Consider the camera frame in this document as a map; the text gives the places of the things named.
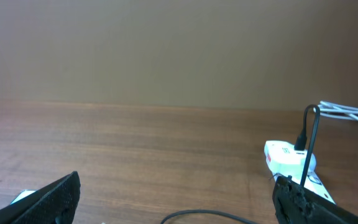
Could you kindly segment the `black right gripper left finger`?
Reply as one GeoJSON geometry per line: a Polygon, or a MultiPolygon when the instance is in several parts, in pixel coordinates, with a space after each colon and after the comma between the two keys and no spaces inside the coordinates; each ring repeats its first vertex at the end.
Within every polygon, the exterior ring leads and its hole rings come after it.
{"type": "Polygon", "coordinates": [[[80,187],[74,171],[0,209],[0,224],[72,224],[80,187]]]}

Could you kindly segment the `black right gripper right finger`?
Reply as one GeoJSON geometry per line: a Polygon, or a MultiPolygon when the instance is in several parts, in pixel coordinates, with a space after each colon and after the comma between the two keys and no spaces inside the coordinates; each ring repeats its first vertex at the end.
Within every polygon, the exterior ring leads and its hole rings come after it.
{"type": "Polygon", "coordinates": [[[292,181],[276,179],[272,194],[279,224],[358,224],[358,216],[292,181]]]}

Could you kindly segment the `blue Galaxy smartphone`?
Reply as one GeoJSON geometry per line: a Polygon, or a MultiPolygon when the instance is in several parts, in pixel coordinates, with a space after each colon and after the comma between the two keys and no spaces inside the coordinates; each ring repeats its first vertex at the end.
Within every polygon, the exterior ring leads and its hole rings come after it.
{"type": "Polygon", "coordinates": [[[17,201],[22,200],[23,198],[26,198],[27,196],[33,194],[34,192],[36,192],[36,190],[25,189],[21,191],[20,194],[10,204],[12,205],[17,201]]]}

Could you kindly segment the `white USB charger adapter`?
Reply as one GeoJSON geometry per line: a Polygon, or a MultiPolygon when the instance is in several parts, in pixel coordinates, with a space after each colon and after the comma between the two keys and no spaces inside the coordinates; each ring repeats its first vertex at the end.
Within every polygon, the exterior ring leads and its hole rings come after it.
{"type": "Polygon", "coordinates": [[[264,154],[268,168],[273,174],[301,177],[308,150],[296,151],[294,145],[285,141],[266,141],[264,154]]]}

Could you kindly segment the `white power strip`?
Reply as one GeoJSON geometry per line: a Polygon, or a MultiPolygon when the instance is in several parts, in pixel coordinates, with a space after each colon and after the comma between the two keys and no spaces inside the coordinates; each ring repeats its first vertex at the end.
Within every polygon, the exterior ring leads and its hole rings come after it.
{"type": "MultiPolygon", "coordinates": [[[[316,158],[315,158],[314,154],[312,154],[311,161],[310,161],[309,168],[308,168],[308,173],[306,175],[305,188],[316,193],[317,195],[326,199],[327,201],[335,204],[333,198],[330,196],[329,192],[324,187],[321,179],[316,175],[316,173],[314,171],[315,167],[316,167],[316,158]]],[[[277,180],[278,176],[284,176],[279,173],[276,173],[276,174],[272,173],[272,175],[275,180],[277,180]]],[[[296,182],[297,184],[300,184],[301,177],[292,176],[292,180],[294,182],[296,182]]]]}

